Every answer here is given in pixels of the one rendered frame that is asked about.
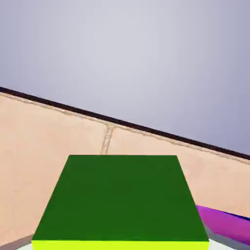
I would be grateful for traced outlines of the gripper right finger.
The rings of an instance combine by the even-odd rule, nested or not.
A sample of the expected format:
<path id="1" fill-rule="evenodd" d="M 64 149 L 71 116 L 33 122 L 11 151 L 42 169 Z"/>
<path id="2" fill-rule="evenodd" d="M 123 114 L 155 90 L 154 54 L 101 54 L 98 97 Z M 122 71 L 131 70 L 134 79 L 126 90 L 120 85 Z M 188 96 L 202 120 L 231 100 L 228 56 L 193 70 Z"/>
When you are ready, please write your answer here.
<path id="1" fill-rule="evenodd" d="M 208 250 L 233 250 L 233 248 L 222 243 L 210 240 Z"/>

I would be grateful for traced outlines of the large magenta box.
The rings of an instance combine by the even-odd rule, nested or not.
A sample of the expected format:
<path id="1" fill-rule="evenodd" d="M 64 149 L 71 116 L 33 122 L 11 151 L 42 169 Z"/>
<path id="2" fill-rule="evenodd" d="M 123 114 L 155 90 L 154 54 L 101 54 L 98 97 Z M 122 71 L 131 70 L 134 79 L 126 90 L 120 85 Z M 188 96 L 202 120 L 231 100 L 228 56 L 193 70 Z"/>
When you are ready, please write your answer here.
<path id="1" fill-rule="evenodd" d="M 250 246 L 250 218 L 197 205 L 202 222 L 214 233 Z"/>

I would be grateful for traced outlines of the small green cube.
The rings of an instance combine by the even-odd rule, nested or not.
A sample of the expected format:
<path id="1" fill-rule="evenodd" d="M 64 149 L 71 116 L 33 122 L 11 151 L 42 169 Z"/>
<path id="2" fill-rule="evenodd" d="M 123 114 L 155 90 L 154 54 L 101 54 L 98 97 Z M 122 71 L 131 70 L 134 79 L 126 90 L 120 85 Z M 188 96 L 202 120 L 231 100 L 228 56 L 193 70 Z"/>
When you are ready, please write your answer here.
<path id="1" fill-rule="evenodd" d="M 178 158 L 71 155 L 33 250 L 208 250 Z"/>

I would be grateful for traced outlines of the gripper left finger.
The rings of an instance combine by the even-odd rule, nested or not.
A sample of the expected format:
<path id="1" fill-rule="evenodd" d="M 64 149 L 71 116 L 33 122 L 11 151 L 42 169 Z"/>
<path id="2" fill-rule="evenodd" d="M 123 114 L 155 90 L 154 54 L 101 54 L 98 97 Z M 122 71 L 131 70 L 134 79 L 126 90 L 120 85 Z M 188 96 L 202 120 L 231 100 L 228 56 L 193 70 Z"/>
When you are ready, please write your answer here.
<path id="1" fill-rule="evenodd" d="M 30 242 L 29 244 L 22 246 L 16 250 L 33 250 L 32 243 Z"/>

